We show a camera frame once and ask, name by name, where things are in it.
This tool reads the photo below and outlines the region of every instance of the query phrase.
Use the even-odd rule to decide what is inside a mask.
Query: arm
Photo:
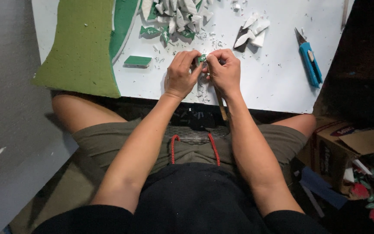
[[[220,59],[226,64],[220,65]],[[212,81],[223,94],[229,108],[236,164],[249,183],[262,216],[277,210],[303,213],[285,183],[275,155],[246,107],[240,92],[240,60],[231,50],[217,50],[210,53],[207,61]]]
[[[189,94],[201,71],[190,65],[201,54],[179,52],[167,71],[165,93],[134,129],[109,166],[91,204],[119,206],[135,212],[141,189],[157,160],[165,129],[174,110]]]

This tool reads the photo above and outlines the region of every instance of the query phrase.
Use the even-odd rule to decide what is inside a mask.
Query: cardboard box
[[[374,153],[374,128],[333,117],[318,117],[317,129],[297,156],[334,189],[348,194],[345,169],[362,155]]]

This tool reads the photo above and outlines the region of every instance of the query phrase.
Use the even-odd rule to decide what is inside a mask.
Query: person
[[[164,94],[142,121],[127,122],[74,95],[53,98],[80,149],[107,170],[90,205],[52,217],[35,234],[327,233],[304,214],[281,171],[312,134],[314,116],[257,126],[241,94],[240,60],[216,50],[208,67],[192,66],[198,56],[177,53]],[[198,146],[163,139],[173,112],[209,67],[231,133]]]

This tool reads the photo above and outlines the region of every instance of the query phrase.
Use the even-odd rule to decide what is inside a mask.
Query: olive green shorts
[[[124,123],[105,123],[82,129],[73,134],[79,145],[79,153],[91,157],[102,169],[107,170],[117,152],[123,146],[128,136],[141,122],[140,119]],[[288,164],[304,147],[307,138],[299,131],[280,125],[258,125],[281,168]],[[220,166],[232,173],[237,173],[233,158],[230,134],[214,140],[220,157]],[[151,173],[171,163],[171,139],[163,139],[160,154]],[[190,145],[174,142],[174,159],[176,164],[202,162],[216,164],[216,156],[211,143]]]

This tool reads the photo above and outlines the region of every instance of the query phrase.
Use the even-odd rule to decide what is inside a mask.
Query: gray wall
[[[29,82],[39,65],[31,0],[0,0],[0,231],[77,147]]]

